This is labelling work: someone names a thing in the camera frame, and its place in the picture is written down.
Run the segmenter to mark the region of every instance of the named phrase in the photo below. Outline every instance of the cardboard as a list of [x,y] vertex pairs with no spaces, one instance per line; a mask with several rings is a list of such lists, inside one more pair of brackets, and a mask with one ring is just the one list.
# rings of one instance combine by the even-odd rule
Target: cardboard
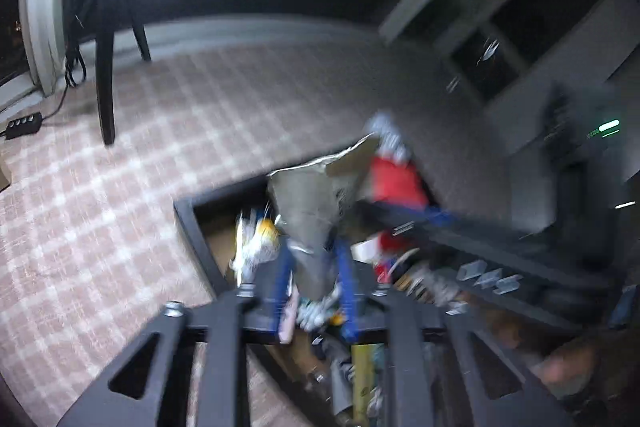
[[11,185],[11,172],[0,156],[0,192]]
[[269,174],[269,193],[280,214],[295,262],[300,296],[321,301],[332,292],[337,265],[324,247],[334,226],[356,200],[380,139],[370,134],[353,147]]

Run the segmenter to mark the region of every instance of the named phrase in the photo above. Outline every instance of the window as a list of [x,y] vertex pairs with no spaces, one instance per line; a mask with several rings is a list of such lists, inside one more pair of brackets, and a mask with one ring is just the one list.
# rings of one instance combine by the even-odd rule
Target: window
[[0,0],[0,86],[27,71],[18,0]]
[[587,15],[598,0],[509,0],[492,22],[534,63]]
[[505,60],[500,42],[481,32],[472,34],[451,58],[480,92],[485,102],[491,100],[518,76]]

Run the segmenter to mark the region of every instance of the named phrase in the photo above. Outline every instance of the green light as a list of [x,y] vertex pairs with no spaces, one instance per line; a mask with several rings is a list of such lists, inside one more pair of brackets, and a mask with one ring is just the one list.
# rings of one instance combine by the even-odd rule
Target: green light
[[603,123],[600,127],[598,127],[598,130],[600,132],[603,132],[603,131],[606,131],[607,129],[611,129],[612,127],[617,126],[618,124],[620,124],[620,120],[611,120],[610,122]]
[[608,132],[607,134],[603,134],[602,137],[606,138],[607,136],[611,136],[612,134],[615,134],[617,132],[620,132],[620,129],[616,129],[615,131]]

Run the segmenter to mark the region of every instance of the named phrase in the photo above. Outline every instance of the yellow object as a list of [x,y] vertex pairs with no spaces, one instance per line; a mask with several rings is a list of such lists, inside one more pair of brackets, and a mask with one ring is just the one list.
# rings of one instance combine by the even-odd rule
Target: yellow object
[[260,236],[266,236],[269,241],[276,241],[278,238],[278,229],[273,224],[273,221],[268,217],[263,217],[255,226],[255,233]]
[[337,311],[334,315],[329,319],[329,324],[332,326],[341,326],[345,323],[346,318],[342,314],[341,311]]
[[366,346],[351,346],[351,360],[353,361],[353,419],[361,427],[369,427],[367,407],[371,401],[375,383],[375,368],[373,365],[373,344]]

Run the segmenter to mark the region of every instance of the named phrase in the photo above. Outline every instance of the power strip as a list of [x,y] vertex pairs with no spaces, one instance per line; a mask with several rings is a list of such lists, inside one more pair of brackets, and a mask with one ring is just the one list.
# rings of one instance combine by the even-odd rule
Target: power strip
[[35,112],[21,118],[16,118],[7,124],[5,138],[12,140],[27,134],[36,134],[42,127],[42,113]]

